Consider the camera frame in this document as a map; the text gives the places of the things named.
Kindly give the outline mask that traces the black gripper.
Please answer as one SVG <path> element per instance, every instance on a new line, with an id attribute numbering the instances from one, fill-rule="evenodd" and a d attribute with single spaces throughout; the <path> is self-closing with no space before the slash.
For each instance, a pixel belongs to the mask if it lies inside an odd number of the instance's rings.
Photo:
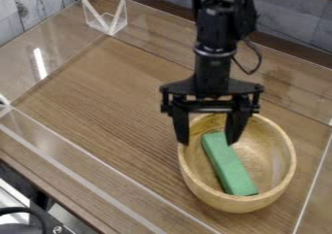
<path id="1" fill-rule="evenodd" d="M 242 136 L 252 114 L 260 111 L 263 86 L 231 78 L 231 64 L 252 75 L 256 67 L 247 71 L 235 58 L 238 47 L 210 48 L 198 44 L 194 75 L 182 81 L 160 86 L 162 112 L 172 116 L 176 140 L 190 143 L 188 113 L 227 113 L 226 139 L 235 144 Z"/>

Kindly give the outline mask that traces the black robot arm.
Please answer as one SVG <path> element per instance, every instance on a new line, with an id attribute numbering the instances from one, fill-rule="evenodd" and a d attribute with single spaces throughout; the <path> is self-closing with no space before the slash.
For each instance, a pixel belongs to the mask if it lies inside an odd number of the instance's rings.
<path id="1" fill-rule="evenodd" d="M 176 140 L 190 143 L 190 115 L 226 115 L 226 140 L 239 141 L 250 117 L 260 111 L 262 84 L 231 77 L 238 43 L 256 30 L 255 0 L 192 0 L 198 27 L 195 72 L 160 86 L 162 112 L 172 117 Z"/>

